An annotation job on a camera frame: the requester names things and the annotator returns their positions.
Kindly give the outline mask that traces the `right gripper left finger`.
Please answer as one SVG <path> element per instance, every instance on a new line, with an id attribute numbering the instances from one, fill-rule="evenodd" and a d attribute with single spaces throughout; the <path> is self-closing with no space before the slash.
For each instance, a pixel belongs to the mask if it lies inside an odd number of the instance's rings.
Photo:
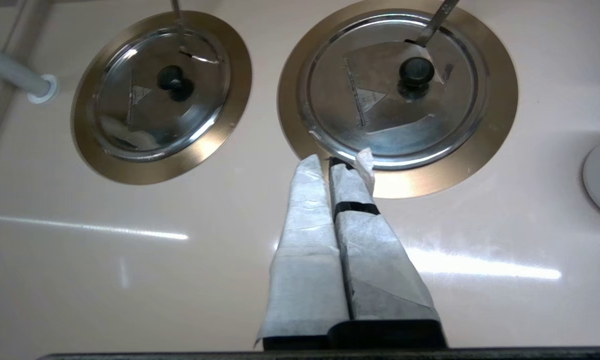
<path id="1" fill-rule="evenodd" d="M 310 155 L 291 180 L 256 341 L 266 351 L 324 350 L 330 330 L 349 319 L 328 188 L 319 157 Z"/>

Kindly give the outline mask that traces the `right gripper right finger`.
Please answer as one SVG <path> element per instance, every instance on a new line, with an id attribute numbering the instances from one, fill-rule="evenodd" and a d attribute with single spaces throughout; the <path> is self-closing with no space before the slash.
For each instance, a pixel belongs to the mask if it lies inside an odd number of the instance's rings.
<path id="1" fill-rule="evenodd" d="M 369 148 L 332 159 L 330 196 L 349 310 L 355 321 L 440 321 L 419 272 L 376 205 Z"/>

